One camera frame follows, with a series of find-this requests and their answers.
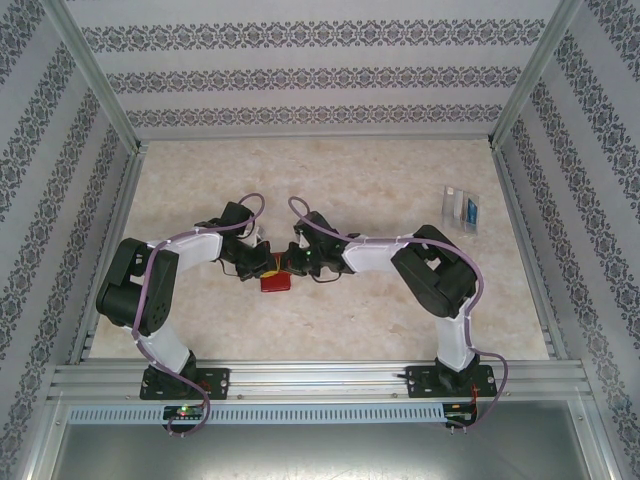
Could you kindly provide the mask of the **red leather card holder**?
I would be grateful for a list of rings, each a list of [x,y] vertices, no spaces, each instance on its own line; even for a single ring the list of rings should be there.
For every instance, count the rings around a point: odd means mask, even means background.
[[[270,278],[260,279],[260,289],[262,293],[276,293],[289,291],[291,288],[291,274],[280,270],[278,275]]]

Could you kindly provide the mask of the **aluminium frame post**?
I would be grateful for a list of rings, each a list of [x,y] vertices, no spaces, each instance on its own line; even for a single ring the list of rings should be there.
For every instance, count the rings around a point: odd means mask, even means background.
[[[146,152],[148,142],[135,133],[125,110],[121,106],[106,74],[99,65],[81,28],[67,6],[66,0],[40,0],[46,15],[80,69],[88,86],[94,92],[111,125],[116,130],[127,152]]]
[[[583,1],[559,0],[495,127],[489,134],[492,150],[497,150],[509,135],[529,95],[544,73],[554,50],[565,35]]]

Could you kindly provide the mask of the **long aluminium mounting rail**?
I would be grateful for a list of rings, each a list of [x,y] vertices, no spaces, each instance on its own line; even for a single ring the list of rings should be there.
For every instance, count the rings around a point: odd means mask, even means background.
[[[229,403],[383,403],[407,401],[399,376],[409,361],[204,361],[230,371]],[[66,404],[126,404],[139,400],[146,363],[90,359],[55,367],[45,399]],[[511,361],[503,401],[574,400],[592,395],[580,361]]]

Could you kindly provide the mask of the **clear acrylic card stand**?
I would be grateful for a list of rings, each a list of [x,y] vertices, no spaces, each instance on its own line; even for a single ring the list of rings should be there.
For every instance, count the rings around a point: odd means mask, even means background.
[[[455,220],[452,216],[452,207],[453,207],[453,193],[455,190],[461,190],[464,193],[464,220],[459,222]],[[466,217],[466,206],[467,199],[471,198],[478,205],[478,225],[476,228],[473,228],[470,225],[467,225],[465,222]],[[441,218],[444,226],[449,228],[457,229],[461,232],[470,235],[477,235],[479,230],[480,223],[480,197],[477,194],[468,192],[466,190],[458,189],[453,186],[445,185],[443,188],[443,197],[442,197],[442,207],[441,207]]]

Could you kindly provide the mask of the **green circuit board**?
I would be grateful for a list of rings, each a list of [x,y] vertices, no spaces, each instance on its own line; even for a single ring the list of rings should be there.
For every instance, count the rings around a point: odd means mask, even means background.
[[[471,425],[476,422],[478,409],[475,403],[447,403],[443,408],[449,423]]]
[[[200,421],[205,410],[196,405],[171,405],[163,410],[164,421]]]

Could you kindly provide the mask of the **aluminium table edge rail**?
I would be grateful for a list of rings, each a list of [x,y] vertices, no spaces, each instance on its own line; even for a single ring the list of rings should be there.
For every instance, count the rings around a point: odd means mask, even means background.
[[[565,348],[507,166],[500,151],[493,149],[491,154],[548,355],[554,360],[567,360],[570,355]]]
[[[83,300],[79,323],[74,331],[71,349],[65,360],[66,365],[81,363],[86,358],[86,345],[90,345],[95,336],[100,319],[96,307],[97,296],[124,233],[149,144],[149,141],[140,143],[136,152],[129,157],[126,169],[122,172],[116,195],[111,204],[112,209],[107,229],[102,238],[103,243],[98,252],[97,263],[90,276],[89,290]]]

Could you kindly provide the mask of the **grey metal sheet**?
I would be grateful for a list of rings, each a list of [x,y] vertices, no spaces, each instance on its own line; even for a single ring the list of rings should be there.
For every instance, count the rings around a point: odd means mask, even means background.
[[[37,480],[600,480],[570,433],[450,433],[423,424],[71,425]]]

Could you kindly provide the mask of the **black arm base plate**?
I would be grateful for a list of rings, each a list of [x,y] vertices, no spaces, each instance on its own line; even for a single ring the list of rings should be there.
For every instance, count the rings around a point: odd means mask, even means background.
[[[471,397],[475,392],[480,398],[493,398],[497,394],[494,372],[489,365],[477,365],[472,369],[453,372],[436,365],[414,365],[405,368],[410,398]]]
[[[225,400],[229,377],[229,369],[197,368],[192,383],[204,390],[211,400]],[[143,373],[139,397],[147,401],[203,399],[203,395],[193,386],[153,367],[148,367]]]

